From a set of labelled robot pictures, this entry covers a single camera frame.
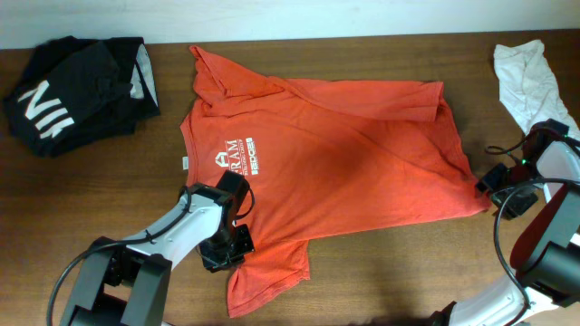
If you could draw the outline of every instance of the wood grain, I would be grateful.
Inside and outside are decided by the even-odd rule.
[[[483,147],[507,146],[521,136],[498,101],[495,44],[514,46],[537,38],[546,44],[564,103],[580,118],[580,31],[201,46],[266,75],[444,81],[464,150],[474,174],[481,176],[503,159],[485,156]],[[149,45],[148,50],[162,114],[141,123],[133,136],[106,139],[55,159],[36,158],[7,134],[6,118],[0,115],[0,323],[43,324],[53,283],[74,256],[98,236],[133,234],[173,207],[186,179],[179,124],[195,99],[194,60],[187,44]],[[30,54],[0,52],[2,95],[17,82]],[[506,251],[540,208],[502,226]],[[380,316],[428,316],[502,275],[490,213],[312,241],[312,280],[236,320],[227,317],[227,273],[207,273],[191,254],[171,277],[165,319],[178,325],[345,325]],[[57,317],[76,273],[58,296]],[[530,320],[573,325],[579,319],[576,305]]]

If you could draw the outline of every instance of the black t-shirt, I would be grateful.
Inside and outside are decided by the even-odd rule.
[[[39,156],[132,134],[138,120],[160,114],[143,39],[68,36],[38,46],[5,114]]]

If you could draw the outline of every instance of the black cable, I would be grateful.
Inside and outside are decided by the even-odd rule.
[[[173,226],[175,226],[177,223],[179,223],[179,221],[187,213],[189,213],[189,208],[191,206],[191,192],[189,192],[188,187],[184,186],[181,188],[180,193],[185,193],[188,195],[187,203],[183,207],[183,210],[175,219],[173,219],[173,221],[171,221],[169,224],[167,224],[165,227],[163,227],[161,230],[159,230],[155,234],[151,235],[151,234],[149,234],[149,231],[145,230],[147,236],[144,238],[131,239],[131,240],[120,240],[120,241],[115,241],[114,243],[110,243],[110,244],[99,245],[96,247],[89,248],[89,249],[83,251],[78,256],[76,256],[76,258],[74,258],[68,264],[68,266],[66,266],[63,273],[61,274],[61,276],[58,278],[58,280],[54,284],[53,291],[51,292],[51,296],[48,300],[48,307],[46,309],[46,325],[47,326],[53,325],[53,310],[54,310],[54,302],[56,301],[56,295],[58,294],[58,291],[60,290],[61,286],[63,285],[64,279],[66,279],[66,276],[68,276],[68,274],[71,272],[71,270],[74,268],[74,266],[76,266],[83,259],[86,259],[91,254],[98,253],[98,252],[103,251],[103,250],[111,250],[112,248],[121,247],[121,246],[125,246],[125,245],[138,245],[138,244],[144,244],[147,242],[152,242],[153,239],[155,239],[155,238],[163,235],[167,231],[169,231]]]
[[[220,264],[218,264],[218,263],[214,262],[213,260],[211,260],[211,259],[207,258],[205,255],[201,254],[201,252],[199,251],[199,245],[196,245],[196,247],[195,247],[195,251],[196,251],[196,253],[199,255],[199,257],[201,257],[201,259],[203,259],[203,260],[205,260],[205,261],[209,262],[210,264],[213,264],[213,265],[214,265],[214,267],[219,267],[219,266],[220,266]]]
[[[502,153],[505,152],[504,154],[505,155],[508,155],[509,157],[511,157],[511,159],[513,159],[514,162],[517,165],[522,164],[522,160],[521,159],[516,158],[516,156],[514,156],[510,151],[506,151],[505,149],[501,148],[500,146],[493,146],[493,145],[492,146],[487,146],[485,148],[485,152],[486,152],[486,154],[489,154],[489,155],[501,155],[501,154],[496,154],[497,152],[490,151],[490,149],[497,149],[499,152],[502,152]]]
[[[254,209],[254,205],[256,204],[256,198],[254,197],[254,191],[252,191],[252,188],[249,188],[248,190],[250,191],[250,196],[252,196],[252,205],[250,206],[250,209],[247,210],[247,212],[245,212],[242,215],[236,216],[236,220],[246,217],[248,214],[250,214],[252,209]]]
[[[501,252],[501,246],[499,245],[499,222],[501,216],[504,213],[504,209],[506,208],[509,199],[511,199],[512,196],[514,196],[519,190],[521,190],[524,187],[527,186],[517,187],[516,189],[514,189],[514,191],[511,192],[511,194],[507,196],[506,200],[499,209],[499,213],[496,216],[496,220],[493,225],[493,245],[496,247],[496,254],[498,255],[499,263],[504,268],[504,271],[506,272],[509,280],[511,280],[511,282],[517,287],[517,289],[522,293],[522,296],[524,297],[524,306],[519,311],[517,316],[507,323],[508,326],[516,324],[516,322],[519,321],[519,319],[522,318],[524,314],[526,314],[527,310],[531,307],[531,305],[529,302],[529,296],[527,295],[526,289],[524,289],[522,284],[517,280],[516,276],[511,271],[511,268],[509,268],[508,263],[506,263],[506,259],[504,258],[503,253]]]
[[[489,154],[489,155],[510,154],[512,151],[519,149],[522,145],[524,145],[524,143],[526,141],[528,141],[530,138],[534,137],[539,131],[547,132],[548,134],[550,134],[552,139],[555,141],[564,142],[580,158],[580,150],[578,150],[578,148],[576,147],[576,146],[578,146],[578,144],[580,144],[580,142],[578,142],[575,139],[568,138],[567,136],[562,137],[557,131],[555,131],[551,128],[548,128],[548,127],[539,127],[539,128],[531,130],[522,140],[520,140],[518,142],[518,144],[510,147],[509,149],[502,149],[498,146],[487,146],[485,148],[485,152],[486,152],[486,154]]]
[[[517,280],[516,276],[512,272],[511,268],[509,267],[504,255],[501,251],[501,246],[499,244],[499,222],[501,220],[501,217],[503,216],[503,213],[504,213],[506,206],[508,205],[509,199],[511,199],[511,197],[513,197],[518,191],[522,190],[525,187],[530,187],[530,186],[533,186],[536,184],[545,184],[545,183],[561,183],[561,184],[580,185],[580,182],[575,181],[575,180],[563,179],[563,178],[558,178],[558,177],[546,177],[546,178],[538,178],[535,180],[520,182],[520,183],[515,184],[513,186],[504,187],[504,188],[501,188],[498,191],[494,192],[494,194],[496,194],[498,192],[503,192],[503,191],[508,191],[508,190],[513,189],[513,191],[506,197],[505,201],[501,205],[501,208],[499,209],[498,215],[495,218],[494,227],[493,227],[493,244],[496,248],[496,254],[498,255],[499,263],[501,264],[504,271],[506,272],[509,280],[517,287],[517,289],[521,292],[522,296],[524,297],[524,306],[519,311],[517,316],[514,317],[514,319],[512,319],[511,321],[509,321],[507,323],[508,326],[514,325],[517,321],[519,321],[526,314],[527,310],[530,309],[531,305],[530,305],[530,300],[529,300],[529,296],[527,295],[526,289]]]

